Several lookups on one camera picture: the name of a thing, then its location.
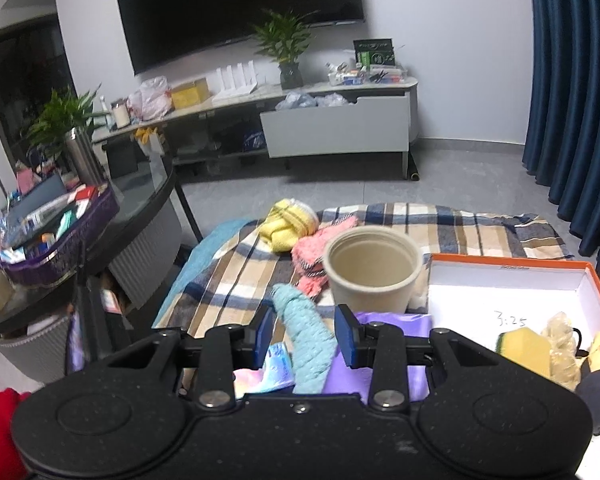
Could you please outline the light blue knitted sock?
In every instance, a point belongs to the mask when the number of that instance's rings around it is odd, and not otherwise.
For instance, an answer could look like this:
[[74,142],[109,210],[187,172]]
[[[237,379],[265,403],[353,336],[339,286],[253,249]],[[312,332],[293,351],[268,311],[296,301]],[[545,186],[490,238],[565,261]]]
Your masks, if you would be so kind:
[[272,299],[292,345],[294,393],[322,393],[336,354],[336,337],[317,312],[314,302],[294,286],[275,284]]

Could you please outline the pink fluffy garment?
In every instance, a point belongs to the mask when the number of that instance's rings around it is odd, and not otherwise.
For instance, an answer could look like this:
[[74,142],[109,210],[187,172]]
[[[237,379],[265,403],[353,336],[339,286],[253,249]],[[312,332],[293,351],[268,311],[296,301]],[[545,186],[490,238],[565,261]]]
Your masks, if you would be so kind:
[[358,217],[350,216],[338,219],[313,235],[300,238],[291,249],[294,270],[299,275],[297,288],[311,299],[321,295],[327,275],[323,264],[324,251],[328,243],[338,235],[358,226]]

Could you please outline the yellow fluffy sock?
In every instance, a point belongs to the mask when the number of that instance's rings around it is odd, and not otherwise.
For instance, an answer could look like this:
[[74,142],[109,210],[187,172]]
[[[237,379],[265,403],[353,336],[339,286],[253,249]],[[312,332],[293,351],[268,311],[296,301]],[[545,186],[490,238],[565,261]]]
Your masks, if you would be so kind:
[[284,198],[272,206],[258,227],[258,234],[272,252],[290,252],[300,238],[313,235],[319,225],[310,206]]

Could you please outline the purple plastic bag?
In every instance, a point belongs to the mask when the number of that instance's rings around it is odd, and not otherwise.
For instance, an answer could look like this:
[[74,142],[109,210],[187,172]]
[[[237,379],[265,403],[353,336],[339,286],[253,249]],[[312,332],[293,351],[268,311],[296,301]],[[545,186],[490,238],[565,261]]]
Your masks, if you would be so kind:
[[339,347],[323,389],[325,394],[357,394],[374,408],[390,411],[428,394],[426,363],[407,364],[407,344],[421,358],[428,349],[432,319],[428,314],[355,313],[364,339],[358,367],[347,367]]

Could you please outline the plaid checked blanket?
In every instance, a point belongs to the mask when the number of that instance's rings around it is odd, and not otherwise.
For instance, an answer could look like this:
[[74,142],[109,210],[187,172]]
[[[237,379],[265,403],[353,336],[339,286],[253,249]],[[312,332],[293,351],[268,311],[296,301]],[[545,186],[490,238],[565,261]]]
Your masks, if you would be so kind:
[[336,304],[364,312],[426,310],[433,255],[567,260],[537,214],[476,214],[390,203],[328,208],[317,230],[284,243],[282,218],[224,224],[197,247],[157,315],[158,327],[194,337],[250,320],[276,284],[311,298],[327,324]]

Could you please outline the beige paper cup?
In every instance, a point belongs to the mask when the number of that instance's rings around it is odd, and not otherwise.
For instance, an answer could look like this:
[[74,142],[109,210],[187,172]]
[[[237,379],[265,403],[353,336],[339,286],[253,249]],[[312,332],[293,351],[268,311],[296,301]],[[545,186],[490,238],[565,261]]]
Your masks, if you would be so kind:
[[334,303],[354,312],[403,314],[424,266],[422,250],[404,233],[357,226],[331,240],[323,264]]

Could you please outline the orange white cardboard box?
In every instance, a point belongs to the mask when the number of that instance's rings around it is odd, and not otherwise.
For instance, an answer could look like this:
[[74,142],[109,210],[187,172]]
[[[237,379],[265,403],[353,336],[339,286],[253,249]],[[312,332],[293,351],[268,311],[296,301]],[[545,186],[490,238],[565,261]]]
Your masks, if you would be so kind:
[[542,333],[564,314],[583,349],[600,333],[600,279],[583,261],[433,255],[427,309],[449,328],[493,350],[501,333]]

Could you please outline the round glass side table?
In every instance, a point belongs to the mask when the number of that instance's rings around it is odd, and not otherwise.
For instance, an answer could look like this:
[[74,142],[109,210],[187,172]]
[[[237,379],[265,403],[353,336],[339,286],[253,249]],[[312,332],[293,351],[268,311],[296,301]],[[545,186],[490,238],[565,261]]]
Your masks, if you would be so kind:
[[[178,259],[188,257],[183,226],[171,202],[178,196],[187,225],[202,240],[192,208],[171,159],[156,156],[111,181],[119,211],[87,254],[93,275],[109,272],[133,308],[141,308],[166,280]],[[0,335],[18,332],[42,316],[67,307],[74,276],[47,288],[18,286],[0,312]]]

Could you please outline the cream fluffy cloth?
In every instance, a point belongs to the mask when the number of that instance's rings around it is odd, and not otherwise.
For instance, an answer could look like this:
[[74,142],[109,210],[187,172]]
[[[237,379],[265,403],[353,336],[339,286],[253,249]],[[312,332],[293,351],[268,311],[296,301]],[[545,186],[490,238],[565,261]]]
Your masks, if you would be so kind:
[[570,391],[576,390],[581,380],[577,357],[580,337],[565,313],[551,318],[542,336],[550,343],[550,379]]

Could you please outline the white grey TV cabinet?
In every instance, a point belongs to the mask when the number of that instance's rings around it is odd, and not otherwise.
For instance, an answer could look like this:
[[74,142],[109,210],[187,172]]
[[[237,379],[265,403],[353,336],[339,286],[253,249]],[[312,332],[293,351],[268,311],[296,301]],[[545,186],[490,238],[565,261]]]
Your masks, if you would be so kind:
[[397,84],[351,84],[327,82],[302,87],[310,96],[338,93],[348,99],[343,106],[314,106],[294,110],[267,110],[287,94],[278,84],[266,84],[248,96],[212,100],[182,108],[150,122],[109,132],[98,130],[92,143],[103,144],[119,136],[130,136],[144,127],[165,126],[179,119],[208,119],[228,112],[257,112],[268,156],[291,158],[355,153],[399,153],[402,177],[408,180],[415,168],[411,144],[419,133],[418,80],[406,77]]

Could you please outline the plastic bags in drawer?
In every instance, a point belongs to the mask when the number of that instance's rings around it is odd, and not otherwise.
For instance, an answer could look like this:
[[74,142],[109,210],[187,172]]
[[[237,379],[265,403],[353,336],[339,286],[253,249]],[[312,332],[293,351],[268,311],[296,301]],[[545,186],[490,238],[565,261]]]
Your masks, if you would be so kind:
[[326,96],[312,96],[306,92],[291,91],[285,99],[275,105],[276,112],[280,110],[298,110],[309,107],[340,107],[350,105],[350,102],[341,94],[332,92]]

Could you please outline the white wifi router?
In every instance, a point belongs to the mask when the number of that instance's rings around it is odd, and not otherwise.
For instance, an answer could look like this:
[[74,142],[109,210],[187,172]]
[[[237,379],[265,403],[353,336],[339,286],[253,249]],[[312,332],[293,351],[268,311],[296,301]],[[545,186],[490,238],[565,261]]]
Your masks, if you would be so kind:
[[237,63],[227,65],[225,68],[219,67],[215,73],[219,78],[220,91],[212,96],[213,101],[249,96],[257,89],[258,80],[253,60],[246,65]]

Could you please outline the yellow cardboard box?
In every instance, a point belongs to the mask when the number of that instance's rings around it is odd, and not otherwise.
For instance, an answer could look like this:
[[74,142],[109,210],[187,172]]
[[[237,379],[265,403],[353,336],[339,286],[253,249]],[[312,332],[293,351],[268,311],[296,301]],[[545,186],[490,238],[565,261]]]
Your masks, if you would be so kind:
[[174,110],[195,106],[210,98],[210,90],[206,78],[179,84],[171,88],[171,99]]

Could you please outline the purple tray with clutter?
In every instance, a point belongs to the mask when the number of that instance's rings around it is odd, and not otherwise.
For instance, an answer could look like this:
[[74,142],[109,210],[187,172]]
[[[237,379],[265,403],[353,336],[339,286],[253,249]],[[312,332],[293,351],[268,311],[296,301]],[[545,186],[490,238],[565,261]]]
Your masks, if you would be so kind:
[[0,271],[9,281],[46,287],[76,270],[119,212],[109,183],[82,185],[28,214],[10,212],[0,220]]

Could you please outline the pink white plastic bag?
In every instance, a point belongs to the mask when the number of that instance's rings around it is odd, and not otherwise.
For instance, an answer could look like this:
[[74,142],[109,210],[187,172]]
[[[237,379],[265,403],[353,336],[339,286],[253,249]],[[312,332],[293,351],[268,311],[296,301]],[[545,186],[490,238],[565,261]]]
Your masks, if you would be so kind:
[[139,122],[150,122],[173,108],[170,86],[165,76],[144,80],[126,99],[128,109]]

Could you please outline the clear tray of small items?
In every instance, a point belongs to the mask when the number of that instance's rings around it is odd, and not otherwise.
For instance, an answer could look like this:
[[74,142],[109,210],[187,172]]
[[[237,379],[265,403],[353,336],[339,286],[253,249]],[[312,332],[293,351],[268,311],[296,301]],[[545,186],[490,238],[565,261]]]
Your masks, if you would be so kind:
[[358,63],[350,67],[347,63],[330,64],[327,67],[328,81],[332,86],[356,86],[357,84],[400,84],[405,82],[408,70],[400,66],[370,65]]

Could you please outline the white jar with lid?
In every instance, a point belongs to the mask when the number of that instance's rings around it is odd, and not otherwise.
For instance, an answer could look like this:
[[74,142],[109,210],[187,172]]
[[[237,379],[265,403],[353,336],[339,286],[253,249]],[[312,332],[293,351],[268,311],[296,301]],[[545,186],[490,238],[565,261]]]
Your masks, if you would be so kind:
[[125,100],[120,99],[111,103],[111,115],[118,129],[125,128],[131,123],[131,116]]

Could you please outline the black green product box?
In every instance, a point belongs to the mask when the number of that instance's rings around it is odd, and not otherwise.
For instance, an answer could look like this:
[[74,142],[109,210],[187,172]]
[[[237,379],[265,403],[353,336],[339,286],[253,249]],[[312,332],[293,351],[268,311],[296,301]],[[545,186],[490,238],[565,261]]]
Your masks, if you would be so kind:
[[353,47],[356,62],[364,67],[396,65],[391,38],[354,40]]

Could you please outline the dark blue curtain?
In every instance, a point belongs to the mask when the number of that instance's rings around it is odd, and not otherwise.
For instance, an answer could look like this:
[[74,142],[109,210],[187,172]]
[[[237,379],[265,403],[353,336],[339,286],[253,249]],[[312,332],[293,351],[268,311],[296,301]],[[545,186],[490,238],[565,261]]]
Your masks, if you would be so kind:
[[522,163],[600,271],[600,0],[532,0]]

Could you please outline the bamboo plant in steel vase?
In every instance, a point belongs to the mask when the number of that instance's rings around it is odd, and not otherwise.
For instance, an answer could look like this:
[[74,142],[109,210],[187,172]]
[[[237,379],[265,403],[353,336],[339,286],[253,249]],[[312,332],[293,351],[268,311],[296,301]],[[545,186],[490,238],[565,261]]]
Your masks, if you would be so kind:
[[103,110],[94,110],[98,90],[76,94],[70,88],[53,89],[27,131],[31,146],[47,158],[64,156],[86,185],[107,181],[92,148],[92,135],[105,125],[107,116]]

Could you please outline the bamboo plant in dark vase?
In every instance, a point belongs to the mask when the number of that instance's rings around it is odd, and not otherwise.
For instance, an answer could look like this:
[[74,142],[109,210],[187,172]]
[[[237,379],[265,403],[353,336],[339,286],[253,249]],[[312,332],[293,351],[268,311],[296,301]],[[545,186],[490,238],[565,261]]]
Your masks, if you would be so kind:
[[272,58],[278,65],[280,85],[292,90],[304,85],[299,66],[300,56],[309,47],[312,36],[306,19],[310,14],[291,11],[263,11],[266,20],[252,26],[258,43],[257,55]]

